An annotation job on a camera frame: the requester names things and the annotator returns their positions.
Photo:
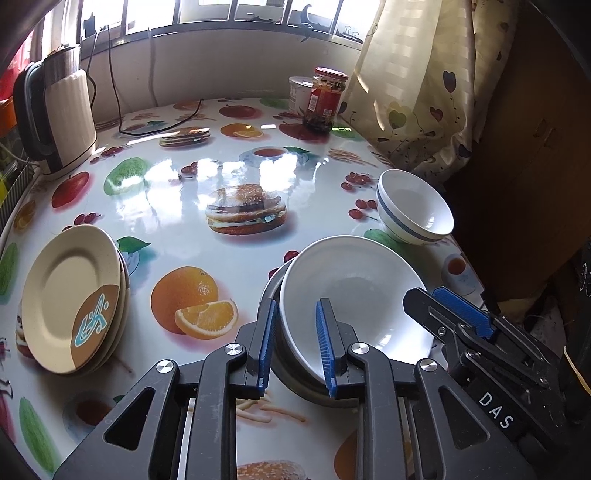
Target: curtain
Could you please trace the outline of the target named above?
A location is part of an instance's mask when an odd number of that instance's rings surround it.
[[[438,185],[484,127],[519,0],[382,0],[340,107],[394,168]]]

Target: blue gripper pad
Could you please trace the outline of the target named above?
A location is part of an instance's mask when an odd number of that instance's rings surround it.
[[[433,290],[431,296],[445,308],[451,310],[462,320],[472,325],[479,337],[490,340],[492,334],[495,333],[491,327],[488,315],[454,292],[445,287],[439,287]]]
[[[277,302],[273,300],[269,306],[265,335],[262,339],[261,354],[259,356],[258,389],[261,392],[261,395],[265,394],[265,390],[269,385],[271,357],[275,345],[275,325],[278,322],[278,317],[279,310],[277,309]]]
[[[320,356],[322,357],[322,368],[324,370],[324,381],[331,398],[336,396],[336,373],[335,373],[335,351],[330,343],[328,326],[322,303],[316,303],[316,333],[320,345]]]

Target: bowl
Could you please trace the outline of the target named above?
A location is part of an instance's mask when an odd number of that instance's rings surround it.
[[[411,245],[441,240],[453,230],[447,203],[426,181],[404,170],[387,170],[377,189],[378,215],[386,233]]]
[[[433,343],[402,306],[405,293],[416,287],[425,288],[410,265],[373,240],[350,235],[319,240],[293,260],[281,284],[285,343],[308,374],[324,383],[315,311],[326,297],[336,319],[352,325],[359,341],[416,364]]]

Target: window sill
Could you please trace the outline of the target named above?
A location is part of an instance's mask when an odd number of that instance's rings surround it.
[[[331,43],[336,43],[338,45],[343,45],[345,47],[353,48],[355,50],[361,50],[363,44],[355,42],[353,40],[349,40],[347,38],[339,37],[338,35],[330,35],[325,32],[320,32],[311,29],[305,29],[303,27],[295,27],[292,25],[278,25],[273,23],[267,22],[256,22],[256,21],[248,21],[248,20],[218,20],[218,21],[204,21],[204,22],[191,22],[191,23],[181,23],[176,25],[168,25],[166,27],[159,27],[153,28],[151,30],[153,37],[159,37],[161,35],[170,35],[175,33],[182,33],[182,32],[189,32],[189,31],[197,31],[197,30],[262,30],[262,31],[272,31],[272,32],[281,32],[287,33],[291,35],[296,35],[298,37],[304,38],[305,36],[309,36],[310,38],[316,38],[318,40],[329,41]],[[113,37],[112,40],[112,47],[117,47],[119,45],[125,45],[134,41],[144,40],[148,38],[148,31],[144,30],[141,32],[136,32],[132,34],[125,35],[122,38],[115,38],[119,34],[119,28],[111,29],[111,35]],[[90,52],[92,51],[92,44],[94,41],[94,37],[85,38],[82,41],[81,49],[80,49],[80,59],[84,60],[90,56]],[[96,47],[95,47],[95,55],[106,51],[108,49],[108,36],[106,32],[102,33],[99,32],[99,38],[97,39]]]

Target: red object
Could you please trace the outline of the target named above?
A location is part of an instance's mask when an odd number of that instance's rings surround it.
[[[29,65],[32,38],[33,32],[27,37],[21,45],[21,48],[18,49],[17,54],[10,62],[10,65],[0,77],[0,100],[7,100],[12,96],[12,89],[14,88],[14,82],[17,81],[18,74]]]
[[[63,207],[73,201],[90,179],[87,171],[81,171],[73,177],[64,180],[51,197],[51,206],[53,208]]]
[[[314,69],[314,71],[318,75],[323,75],[323,76],[331,78],[331,79],[340,80],[341,82],[346,82],[347,80],[349,80],[349,76],[346,73],[339,72],[338,70],[325,69],[324,67],[317,67]]]
[[[295,258],[299,255],[300,253],[296,250],[289,250],[285,256],[283,257],[283,261],[284,262],[289,262],[289,260],[291,260],[292,258]]]

